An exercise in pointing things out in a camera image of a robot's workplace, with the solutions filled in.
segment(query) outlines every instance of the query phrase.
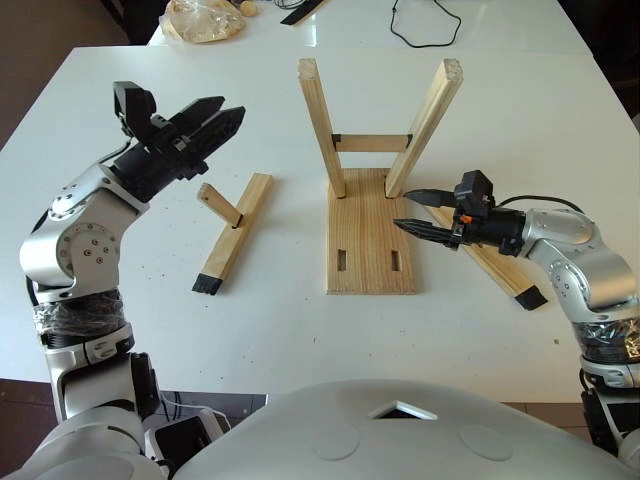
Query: floor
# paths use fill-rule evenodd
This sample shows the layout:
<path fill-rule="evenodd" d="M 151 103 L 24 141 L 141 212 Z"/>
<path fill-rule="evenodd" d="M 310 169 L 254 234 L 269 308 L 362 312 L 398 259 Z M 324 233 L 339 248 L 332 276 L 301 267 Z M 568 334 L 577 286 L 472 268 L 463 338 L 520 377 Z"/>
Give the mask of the floor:
<path fill-rule="evenodd" d="M 0 0 L 0 148 L 74 47 L 128 44 L 98 0 Z"/>

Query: wooden plank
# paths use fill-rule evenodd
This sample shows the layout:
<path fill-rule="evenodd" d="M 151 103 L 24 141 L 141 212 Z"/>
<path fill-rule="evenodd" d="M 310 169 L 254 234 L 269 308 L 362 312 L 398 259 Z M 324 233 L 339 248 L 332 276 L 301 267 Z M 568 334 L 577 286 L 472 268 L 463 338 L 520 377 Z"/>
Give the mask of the wooden plank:
<path fill-rule="evenodd" d="M 333 129 L 315 59 L 300 59 L 298 62 L 298 80 L 300 81 L 304 99 L 307 102 L 309 116 L 320 145 L 324 165 L 329 174 L 331 188 L 336 197 L 342 198 L 346 195 L 344 177 L 340 166 L 340 157 L 333 146 Z"/>
<path fill-rule="evenodd" d="M 442 207 L 425 207 L 436 222 L 442 227 L 451 228 L 453 209 Z M 498 284 L 510 297 L 517 297 L 534 283 L 522 272 L 513 257 L 498 253 L 496 247 L 489 245 L 461 245 L 465 252 Z"/>
<path fill-rule="evenodd" d="M 242 214 L 208 183 L 202 184 L 197 198 L 232 227 L 237 227 L 240 223 Z"/>
<path fill-rule="evenodd" d="M 388 169 L 343 172 L 349 195 L 329 195 L 327 293 L 415 293 L 407 233 L 393 224 L 406 202 L 385 197 Z"/>
<path fill-rule="evenodd" d="M 338 152 L 404 152 L 409 135 L 334 135 Z"/>
<path fill-rule="evenodd" d="M 427 91 L 427 96 L 418 111 L 409 133 L 413 135 L 407 149 L 400 153 L 389 171 L 385 184 L 386 195 L 396 198 L 400 195 L 407 177 L 413 170 L 424 147 L 435 132 L 451 100 L 462 84 L 462 67 L 458 60 L 446 58 Z"/>
<path fill-rule="evenodd" d="M 272 185 L 273 177 L 271 175 L 262 173 L 253 174 L 237 205 L 237 210 L 242 214 L 240 224 L 237 228 L 228 224 L 224 227 L 220 237 L 218 237 L 218 241 L 202 267 L 199 277 L 204 276 L 217 280 L 217 282 L 213 282 L 217 285 L 215 287 L 216 291 L 220 283 L 229 276 L 229 272 L 233 268 L 233 264 L 249 235 L 249 230 L 251 230 L 251 227 L 258 217 Z M 205 293 L 213 295 L 215 291 L 206 291 Z"/>

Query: rectangular slot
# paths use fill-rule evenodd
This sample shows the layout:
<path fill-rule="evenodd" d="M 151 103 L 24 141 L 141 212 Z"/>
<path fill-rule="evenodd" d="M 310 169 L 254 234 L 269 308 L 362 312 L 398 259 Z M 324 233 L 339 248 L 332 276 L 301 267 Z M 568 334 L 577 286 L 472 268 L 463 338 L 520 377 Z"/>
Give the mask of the rectangular slot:
<path fill-rule="evenodd" d="M 347 269 L 347 251 L 338 250 L 338 271 L 344 272 Z"/>
<path fill-rule="evenodd" d="M 391 271 L 400 271 L 400 252 L 397 250 L 391 250 Z"/>

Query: white table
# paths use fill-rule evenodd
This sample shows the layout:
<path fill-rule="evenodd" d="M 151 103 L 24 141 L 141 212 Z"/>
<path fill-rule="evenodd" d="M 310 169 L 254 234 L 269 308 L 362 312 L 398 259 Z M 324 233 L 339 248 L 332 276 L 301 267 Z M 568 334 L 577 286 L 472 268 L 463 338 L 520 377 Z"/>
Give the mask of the white table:
<path fill-rule="evenodd" d="M 327 296 L 327 178 L 296 78 L 315 56 L 336 132 L 403 132 L 442 52 L 410 49 L 76 49 L 0 153 L 4 331 L 0 377 L 47 380 L 18 249 L 57 189 L 121 143 L 111 82 L 150 89 L 165 116 L 196 97 L 245 105 L 239 133 L 210 171 L 174 182 L 124 238 L 121 291 L 137 351 L 169 390 L 284 393 L 348 378 L 455 385 L 501 401 L 576 401 L 578 346 L 550 299 L 525 312 L 463 252 L 412 239 L 419 294 Z M 581 205 L 637 271 L 637 132 L 587 55 L 449 50 L 465 82 L 408 188 L 450 189 L 481 168 L 500 198 L 561 195 Z M 388 166 L 393 154 L 343 154 Z M 215 297 L 191 291 L 223 222 L 199 205 L 203 181 L 232 201 L 252 172 L 277 183 L 232 277 Z M 427 218 L 414 209 L 414 215 Z"/>
<path fill-rule="evenodd" d="M 296 26 L 280 25 L 290 11 L 257 1 L 260 13 L 226 42 L 198 45 L 217 52 L 224 43 L 282 48 L 407 47 L 389 31 L 393 0 L 325 0 Z M 443 0 L 462 18 L 454 48 L 588 54 L 584 43 L 556 0 Z M 445 43 L 456 21 L 430 0 L 401 0 L 395 29 L 415 44 Z M 157 29 L 149 45 L 174 43 Z"/>

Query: wire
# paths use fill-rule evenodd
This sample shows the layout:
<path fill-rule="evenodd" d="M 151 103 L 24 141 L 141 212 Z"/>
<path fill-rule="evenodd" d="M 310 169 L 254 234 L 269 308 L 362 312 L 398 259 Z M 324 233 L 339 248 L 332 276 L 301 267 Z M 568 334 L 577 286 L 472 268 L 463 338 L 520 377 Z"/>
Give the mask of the wire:
<path fill-rule="evenodd" d="M 287 3 L 286 0 L 273 0 L 274 5 L 282 10 L 293 10 L 294 8 L 298 8 L 304 2 L 306 2 L 306 0 L 294 0 L 291 3 Z"/>
<path fill-rule="evenodd" d="M 178 407 L 180 406 L 180 404 L 178 403 L 178 392 L 173 392 L 173 400 L 175 401 L 175 403 L 173 404 L 173 418 L 172 420 L 175 420 L 176 418 L 178 418 Z"/>
<path fill-rule="evenodd" d="M 208 410 L 211 413 L 224 418 L 224 421 L 227 423 L 227 427 L 229 428 L 229 430 L 231 430 L 231 424 L 229 423 L 229 419 L 224 413 L 219 412 L 218 410 L 214 410 L 213 408 L 207 407 L 206 405 L 186 405 L 184 403 L 172 402 L 171 400 L 169 400 L 167 397 L 164 396 L 164 392 L 160 392 L 160 397 L 168 404 L 174 405 L 177 407 L 195 408 L 197 410 Z"/>
<path fill-rule="evenodd" d="M 105 155 L 104 157 L 102 157 L 100 160 L 98 160 L 98 163 L 104 163 L 107 160 L 111 160 L 113 157 L 120 155 L 121 153 L 123 153 L 127 148 L 129 148 L 129 145 L 131 145 L 131 137 L 129 137 L 127 139 L 126 142 L 124 142 L 124 145 L 122 145 L 120 148 L 118 148 L 117 150 L 114 150 L 111 153 L 108 153 L 107 155 Z"/>
<path fill-rule="evenodd" d="M 162 402 L 162 409 L 164 410 L 164 418 L 167 419 L 167 422 L 170 422 L 171 419 L 169 418 L 169 411 L 167 410 L 167 404 L 164 401 L 164 398 L 161 399 Z"/>
<path fill-rule="evenodd" d="M 398 1 L 399 0 L 396 0 L 395 3 L 393 4 L 393 7 L 391 7 L 391 24 L 389 25 L 389 30 L 391 30 L 391 33 L 393 33 L 396 37 L 400 37 L 402 39 L 402 41 L 404 43 L 406 43 L 407 45 L 409 45 L 411 48 L 448 47 L 449 45 L 453 45 L 453 42 L 456 41 L 456 36 L 458 35 L 458 30 L 460 30 L 460 26 L 462 25 L 462 19 L 459 16 L 451 13 L 446 8 L 444 8 L 440 4 L 440 2 L 438 2 L 438 0 L 433 0 L 433 3 L 435 3 L 438 7 L 440 7 L 440 10 L 442 10 L 444 13 L 449 15 L 451 18 L 455 18 L 458 21 L 458 25 L 456 26 L 456 29 L 453 32 L 453 37 L 451 37 L 451 41 L 448 42 L 448 43 L 426 43 L 424 45 L 415 45 L 415 44 L 411 43 L 404 36 L 402 36 L 400 33 L 396 32 L 393 29 L 393 23 L 394 23 L 394 21 L 396 19 L 396 13 L 398 12 L 398 9 L 396 8 L 398 6 Z"/>
<path fill-rule="evenodd" d="M 578 374 L 578 378 L 580 379 L 580 384 L 582 385 L 582 388 L 584 388 L 585 392 L 589 391 L 589 387 L 587 386 L 587 382 L 584 379 L 584 370 L 581 368 L 580 369 L 580 373 Z"/>
<path fill-rule="evenodd" d="M 180 392 L 176 392 L 178 394 L 178 403 L 182 403 L 182 394 Z M 178 407 L 178 418 L 182 416 L 182 406 Z"/>
<path fill-rule="evenodd" d="M 503 200 L 498 204 L 498 207 L 502 207 L 508 203 L 515 202 L 518 200 L 543 200 L 545 202 L 556 202 L 561 203 L 562 205 L 566 205 L 567 207 L 575 210 L 576 212 L 583 213 L 582 209 L 577 206 L 575 203 L 570 202 L 569 200 L 565 200 L 564 198 L 558 197 L 547 197 L 545 195 L 518 195 L 517 197 L 509 197 L 506 200 Z"/>
<path fill-rule="evenodd" d="M 159 467 L 167 467 L 169 469 L 169 476 L 167 476 L 168 480 L 171 480 L 176 474 L 176 464 L 173 463 L 170 459 L 163 458 L 161 460 L 156 460 L 156 464 Z"/>

